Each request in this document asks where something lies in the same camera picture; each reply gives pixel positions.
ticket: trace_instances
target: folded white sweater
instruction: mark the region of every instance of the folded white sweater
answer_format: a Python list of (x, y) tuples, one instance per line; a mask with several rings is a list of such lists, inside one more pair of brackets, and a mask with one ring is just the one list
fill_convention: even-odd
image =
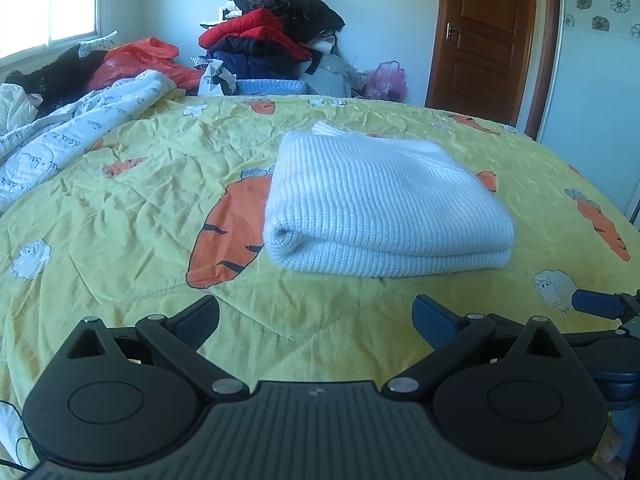
[(507, 264), (510, 216), (439, 145), (314, 131), (280, 146), (264, 223), (277, 264), (372, 277)]

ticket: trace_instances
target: window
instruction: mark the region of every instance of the window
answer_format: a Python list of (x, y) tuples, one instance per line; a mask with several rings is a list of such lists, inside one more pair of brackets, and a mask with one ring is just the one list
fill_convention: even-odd
[(0, 59), (97, 33), (96, 0), (0, 0)]

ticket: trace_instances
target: bed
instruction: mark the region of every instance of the bed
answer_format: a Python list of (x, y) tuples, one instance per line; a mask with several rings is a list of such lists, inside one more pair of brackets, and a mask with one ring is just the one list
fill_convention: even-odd
[[(403, 279), (278, 268), (260, 250), (270, 168), (285, 132), (318, 121), (439, 143), (510, 211), (510, 263)], [(619, 323), (574, 311), (572, 294), (635, 291), (639, 270), (638, 232), (577, 171), (506, 126), (318, 96), (162, 99), (0, 218), (0, 454), (36, 462), (19, 415), (84, 316), (132, 326), (213, 294), (221, 322), (201, 352), (249, 385), (380, 385), (431, 351), (412, 326), (417, 294), (459, 314), (608, 330)]]

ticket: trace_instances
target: window sill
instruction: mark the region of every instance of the window sill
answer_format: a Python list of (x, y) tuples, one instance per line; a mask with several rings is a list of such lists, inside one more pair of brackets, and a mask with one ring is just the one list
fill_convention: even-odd
[(24, 65), (42, 57), (57, 57), (65, 50), (70, 49), (81, 41), (89, 41), (100, 38), (98, 34), (89, 34), (88, 36), (77, 36), (68, 40), (56, 41), (50, 46), (35, 46), (16, 54), (0, 58), (0, 72), (9, 72), (20, 65)]

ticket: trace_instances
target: wooden door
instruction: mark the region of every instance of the wooden door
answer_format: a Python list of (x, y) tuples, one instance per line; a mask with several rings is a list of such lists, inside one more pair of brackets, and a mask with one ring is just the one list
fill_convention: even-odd
[(440, 0), (426, 105), (515, 125), (536, 0)]

